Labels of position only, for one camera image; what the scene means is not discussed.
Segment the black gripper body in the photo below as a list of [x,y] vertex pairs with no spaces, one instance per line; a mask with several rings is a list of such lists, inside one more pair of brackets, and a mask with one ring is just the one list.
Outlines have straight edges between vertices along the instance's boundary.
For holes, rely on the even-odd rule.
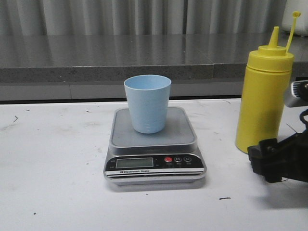
[[281,182],[282,178],[308,181],[308,132],[294,135],[278,142],[262,140],[248,147],[248,157],[253,172],[266,182]]

